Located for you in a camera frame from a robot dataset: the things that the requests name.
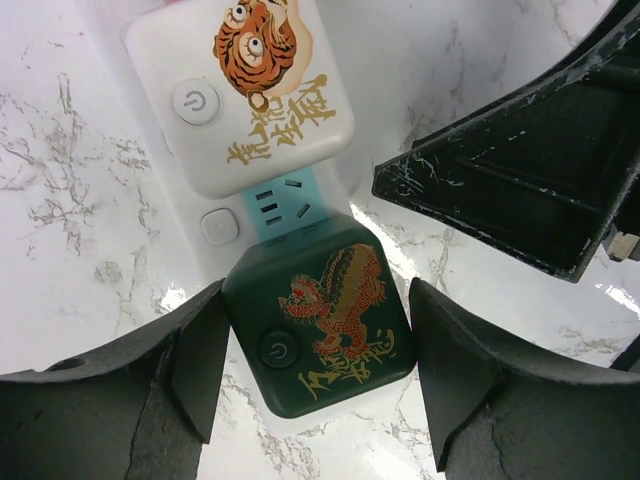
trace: power button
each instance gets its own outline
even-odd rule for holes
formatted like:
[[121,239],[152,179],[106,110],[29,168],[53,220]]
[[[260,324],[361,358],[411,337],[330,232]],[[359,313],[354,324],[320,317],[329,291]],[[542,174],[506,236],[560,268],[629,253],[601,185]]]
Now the power button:
[[298,359],[298,342],[287,330],[272,330],[260,344],[260,358],[272,368],[287,368]]
[[202,233],[216,247],[232,242],[238,237],[238,223],[231,210],[221,208],[208,213],[201,221]]
[[193,78],[178,85],[173,92],[173,108],[185,122],[203,126],[220,112],[220,97],[206,81]]

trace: electrical socket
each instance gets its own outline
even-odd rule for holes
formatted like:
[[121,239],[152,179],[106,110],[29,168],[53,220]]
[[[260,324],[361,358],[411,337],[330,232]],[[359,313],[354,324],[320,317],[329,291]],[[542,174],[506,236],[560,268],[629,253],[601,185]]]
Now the electrical socket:
[[249,188],[242,197],[263,242],[329,216],[311,167]]

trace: black bracket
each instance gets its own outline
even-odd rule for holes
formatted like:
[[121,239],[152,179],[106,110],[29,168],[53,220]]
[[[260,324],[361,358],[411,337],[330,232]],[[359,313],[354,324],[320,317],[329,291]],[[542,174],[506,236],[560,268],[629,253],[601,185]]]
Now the black bracket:
[[45,372],[0,377],[0,477],[195,478],[229,337],[221,284]]
[[578,281],[640,174],[639,30],[618,1],[553,69],[378,166],[373,194]]

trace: white power cube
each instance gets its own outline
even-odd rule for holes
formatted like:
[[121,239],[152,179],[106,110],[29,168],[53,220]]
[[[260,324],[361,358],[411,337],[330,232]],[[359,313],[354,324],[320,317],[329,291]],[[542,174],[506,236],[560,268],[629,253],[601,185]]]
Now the white power cube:
[[188,185],[210,199],[335,156],[351,106],[313,0],[185,0],[126,47]]

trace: white button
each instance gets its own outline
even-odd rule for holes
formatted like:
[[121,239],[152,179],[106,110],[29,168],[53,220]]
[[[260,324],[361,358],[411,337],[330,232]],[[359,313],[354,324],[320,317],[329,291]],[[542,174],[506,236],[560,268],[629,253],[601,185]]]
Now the white button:
[[175,89],[173,107],[185,122],[203,126],[213,122],[220,112],[220,97],[207,82],[194,78]]
[[202,232],[211,245],[218,247],[238,237],[238,222],[231,210],[223,208],[204,216]]

